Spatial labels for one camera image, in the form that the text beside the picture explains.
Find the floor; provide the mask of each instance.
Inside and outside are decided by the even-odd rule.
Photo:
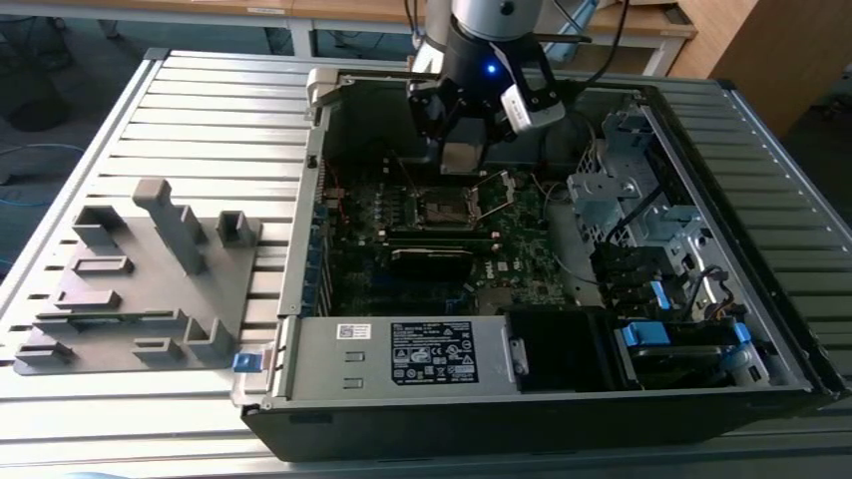
[[[119,38],[107,40],[94,20],[66,19],[65,43],[74,64],[51,74],[57,89],[70,104],[69,120],[46,132],[21,133],[0,119],[0,152],[29,144],[58,143],[85,148],[97,133],[113,102],[150,47],[179,50],[269,54],[274,48],[291,54],[289,33],[262,28],[119,22]],[[321,56],[403,60],[413,52],[406,35],[342,33],[335,38],[321,32],[317,51]],[[49,204],[61,189],[78,154],[69,150],[27,149],[0,156],[0,201]],[[10,267],[26,238],[46,211],[46,206],[13,207],[0,202],[0,278]]]
[[[14,131],[0,120],[0,152],[7,147],[33,143],[59,143],[85,148],[111,104],[150,47],[269,54],[271,33],[274,48],[291,53],[286,31],[261,28],[121,22],[119,38],[103,38],[94,20],[66,20],[65,42],[74,64],[53,74],[62,97],[70,103],[71,116],[59,127],[41,133]],[[335,38],[318,34],[322,56],[402,60],[411,53],[405,35],[371,33],[342,34],[337,40],[349,45],[335,48]],[[839,115],[831,122],[817,113],[805,115],[783,140],[790,154],[833,203],[846,221],[852,221],[852,116]],[[74,167],[78,155],[67,150],[22,150],[0,156],[0,200],[26,204],[49,203]],[[11,207],[0,203],[0,277],[9,268],[46,207]]]

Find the barcode sticker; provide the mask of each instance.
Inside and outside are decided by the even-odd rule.
[[[337,325],[337,339],[369,339],[369,338],[370,338],[369,324],[338,324]]]

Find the metal slatted table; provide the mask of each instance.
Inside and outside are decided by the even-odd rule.
[[[243,344],[271,339],[309,127],[303,86],[318,64],[402,68],[179,51],[142,62],[0,287],[0,468],[9,467],[0,476],[433,475],[642,465],[657,476],[711,471],[715,477],[746,474],[746,467],[757,475],[794,474],[817,459],[847,467],[847,401],[691,446],[295,465],[279,462],[243,426],[226,370],[14,374],[15,347],[77,240],[69,222],[83,205],[111,205],[122,215],[139,216],[130,202],[139,177],[167,178],[173,197],[198,217],[242,210],[263,221],[239,339]],[[651,84],[663,93],[801,314],[839,372],[852,375],[849,229],[734,91],[707,81],[609,79]],[[763,469],[742,466],[753,458],[777,459]],[[649,466],[661,462],[679,465]]]

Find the white cable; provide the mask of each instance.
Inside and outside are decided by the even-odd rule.
[[[11,153],[11,152],[17,152],[19,150],[25,150],[27,148],[61,148],[65,150],[73,150],[74,152],[78,153],[85,153],[85,150],[79,147],[75,147],[73,145],[65,145],[62,143],[33,143],[31,145],[23,145],[19,147],[13,147],[9,148],[7,150],[2,150],[0,152],[0,155],[5,155],[6,153]]]

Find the sticker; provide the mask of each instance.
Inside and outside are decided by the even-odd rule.
[[[246,8],[246,11],[249,13],[265,13],[266,15],[283,15],[283,9],[282,8],[254,8],[254,7],[249,7],[249,8]]]
[[[690,32],[678,32],[675,30],[661,30],[659,36],[662,37],[683,37],[689,38],[691,36]]]
[[[390,360],[398,386],[478,382],[469,321],[393,322]]]
[[[370,338],[369,324],[338,324],[337,325],[337,339],[369,339],[369,338]]]

